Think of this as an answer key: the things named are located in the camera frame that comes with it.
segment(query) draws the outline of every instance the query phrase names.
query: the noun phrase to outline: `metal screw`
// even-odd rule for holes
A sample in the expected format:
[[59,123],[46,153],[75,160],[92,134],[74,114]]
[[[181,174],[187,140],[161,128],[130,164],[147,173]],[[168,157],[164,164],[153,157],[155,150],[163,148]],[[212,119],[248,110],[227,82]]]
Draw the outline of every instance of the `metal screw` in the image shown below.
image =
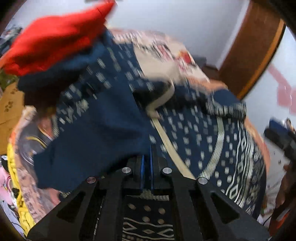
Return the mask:
[[197,180],[201,185],[205,185],[207,184],[207,179],[205,177],[200,177],[198,180]]
[[96,178],[95,178],[95,177],[89,177],[86,181],[87,181],[87,183],[89,183],[89,184],[93,184],[93,183],[96,182]]
[[165,167],[165,168],[163,169],[163,173],[165,173],[165,174],[170,174],[170,173],[172,173],[172,169],[169,168],[169,167]]
[[129,167],[124,167],[122,169],[122,172],[127,174],[127,173],[130,173],[131,172],[131,169]]

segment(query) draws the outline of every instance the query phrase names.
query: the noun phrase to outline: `blue object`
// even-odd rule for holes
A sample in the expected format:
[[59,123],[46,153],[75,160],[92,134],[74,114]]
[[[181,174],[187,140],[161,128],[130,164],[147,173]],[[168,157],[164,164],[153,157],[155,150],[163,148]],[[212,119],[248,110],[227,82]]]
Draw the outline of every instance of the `blue object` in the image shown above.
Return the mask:
[[144,188],[144,171],[145,171],[145,156],[142,156],[142,161],[141,161],[141,189],[143,190]]
[[278,133],[279,135],[286,135],[289,133],[289,130],[285,128],[281,123],[278,123],[276,120],[269,121],[269,128]]
[[[109,31],[106,31],[102,38],[110,39]],[[67,78],[69,74],[73,76],[74,73],[80,73],[89,64],[96,62],[97,58],[102,56],[105,50],[104,43],[98,40],[92,47],[53,65],[46,71],[20,77],[18,89],[23,92],[36,91]]]
[[153,161],[152,161],[152,148],[151,147],[150,147],[149,159],[150,159],[150,182],[151,182],[151,190],[153,190],[154,189],[154,174],[153,174]]
[[[129,83],[133,86],[136,101],[144,107],[147,99],[152,101],[161,96],[166,86],[163,82],[148,80]],[[153,85],[153,93],[147,90],[147,84]],[[236,114],[211,114],[203,107],[213,99],[215,107],[222,107],[223,111],[231,107]],[[208,178],[257,218],[265,193],[266,171],[260,149],[244,128],[245,104],[228,90],[206,95],[184,83],[175,86],[173,97],[157,111],[161,126],[191,173],[195,177]],[[158,155],[167,160],[169,167],[176,169],[153,123],[149,133]]]
[[247,106],[226,89],[217,90],[207,96],[205,108],[208,114],[244,121]]
[[124,158],[149,153],[149,119],[129,86],[139,74],[133,46],[109,41],[102,53],[61,94],[56,139],[34,156],[39,188],[70,192]]

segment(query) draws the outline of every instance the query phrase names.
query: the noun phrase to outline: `cardboard box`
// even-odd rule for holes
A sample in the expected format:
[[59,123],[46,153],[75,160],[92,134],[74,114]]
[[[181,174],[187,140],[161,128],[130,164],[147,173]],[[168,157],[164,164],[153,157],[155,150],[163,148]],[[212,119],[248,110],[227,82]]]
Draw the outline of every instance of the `cardboard box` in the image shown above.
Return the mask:
[[24,93],[17,89],[17,83],[9,85],[0,99],[0,155],[6,154],[11,131],[22,115],[23,99]]

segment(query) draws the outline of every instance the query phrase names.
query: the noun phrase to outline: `bed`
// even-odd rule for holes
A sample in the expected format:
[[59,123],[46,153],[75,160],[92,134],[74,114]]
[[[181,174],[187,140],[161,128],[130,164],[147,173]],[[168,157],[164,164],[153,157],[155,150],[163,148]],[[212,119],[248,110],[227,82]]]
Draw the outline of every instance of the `bed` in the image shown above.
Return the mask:
[[[158,56],[164,62],[177,63],[181,75],[185,76],[191,85],[209,92],[227,89],[221,82],[210,81],[195,64],[185,46],[163,33],[122,29],[111,29],[111,32],[117,43],[132,42],[151,56]],[[244,124],[259,146],[268,170],[269,154],[262,138],[248,119]],[[33,155],[42,152],[53,139],[51,119],[38,118],[35,108],[26,106],[10,136],[7,151],[13,185],[20,190],[16,200],[25,234],[68,195],[52,188],[39,189],[36,185]]]

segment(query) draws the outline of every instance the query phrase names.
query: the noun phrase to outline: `pink cloth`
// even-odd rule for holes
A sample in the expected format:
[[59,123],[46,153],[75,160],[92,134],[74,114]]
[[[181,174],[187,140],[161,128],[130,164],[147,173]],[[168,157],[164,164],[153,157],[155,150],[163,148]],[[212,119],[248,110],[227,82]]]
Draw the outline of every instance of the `pink cloth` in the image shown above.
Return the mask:
[[289,108],[290,114],[296,114],[296,89],[292,88],[282,73],[270,64],[268,72],[279,84],[277,88],[277,104]]
[[4,167],[0,167],[0,199],[7,202],[8,205],[12,205],[11,193],[7,190],[9,189],[9,173],[4,169]]

